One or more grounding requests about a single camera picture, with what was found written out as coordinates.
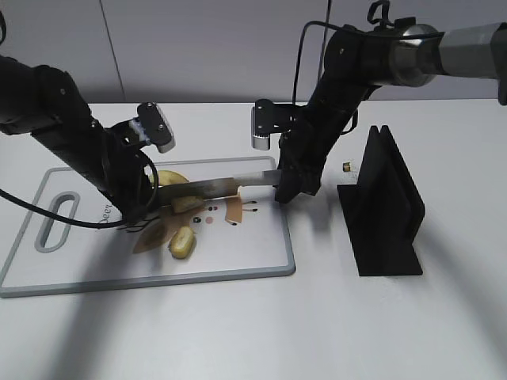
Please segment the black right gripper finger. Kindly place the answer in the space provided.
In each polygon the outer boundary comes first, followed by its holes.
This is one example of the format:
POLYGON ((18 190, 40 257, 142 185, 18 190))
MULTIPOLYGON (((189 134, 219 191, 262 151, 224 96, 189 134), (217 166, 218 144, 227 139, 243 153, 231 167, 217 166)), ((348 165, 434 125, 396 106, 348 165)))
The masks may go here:
POLYGON ((280 181, 275 186, 275 201, 281 204, 291 202, 300 194, 302 179, 299 173, 294 169, 282 169, 280 171, 280 181))
POLYGON ((320 174, 305 172, 302 174, 300 191, 308 195, 316 195, 320 189, 320 174))

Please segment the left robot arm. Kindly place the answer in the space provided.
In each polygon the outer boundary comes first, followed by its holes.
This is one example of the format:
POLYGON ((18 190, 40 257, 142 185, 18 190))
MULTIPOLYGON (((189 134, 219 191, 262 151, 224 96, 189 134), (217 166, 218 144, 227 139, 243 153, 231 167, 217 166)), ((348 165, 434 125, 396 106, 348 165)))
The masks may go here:
POLYGON ((67 72, 1 58, 1 132, 31 135, 94 185, 127 223, 152 212, 158 195, 145 173, 147 142, 134 125, 103 127, 67 72))

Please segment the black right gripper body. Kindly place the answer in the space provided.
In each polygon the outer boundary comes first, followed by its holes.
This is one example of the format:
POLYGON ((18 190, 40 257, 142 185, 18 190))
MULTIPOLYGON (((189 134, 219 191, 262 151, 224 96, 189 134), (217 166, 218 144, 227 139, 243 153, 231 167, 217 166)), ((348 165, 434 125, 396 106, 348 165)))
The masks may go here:
POLYGON ((358 106, 358 89, 316 89, 280 139, 278 168, 319 182, 329 152, 358 106))

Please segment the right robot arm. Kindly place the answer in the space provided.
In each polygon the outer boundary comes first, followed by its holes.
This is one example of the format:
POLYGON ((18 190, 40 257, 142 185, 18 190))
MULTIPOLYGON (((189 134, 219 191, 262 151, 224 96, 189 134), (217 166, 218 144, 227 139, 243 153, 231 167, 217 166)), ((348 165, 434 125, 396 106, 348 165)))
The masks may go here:
POLYGON ((374 32, 340 27, 326 48, 322 77, 280 138, 276 202, 318 192, 329 152, 360 103, 379 87, 417 88, 436 76, 492 79, 505 105, 506 24, 447 32, 429 25, 374 32))

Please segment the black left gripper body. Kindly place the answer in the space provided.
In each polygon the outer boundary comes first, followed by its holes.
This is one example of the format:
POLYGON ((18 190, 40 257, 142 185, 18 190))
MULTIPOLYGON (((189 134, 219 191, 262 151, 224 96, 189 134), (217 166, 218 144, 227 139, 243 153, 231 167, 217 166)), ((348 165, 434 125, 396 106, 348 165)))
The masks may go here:
POLYGON ((142 152, 150 144, 137 120, 104 128, 94 120, 93 136, 98 138, 102 194, 122 214, 125 222, 139 222, 156 203, 159 180, 152 160, 142 152))

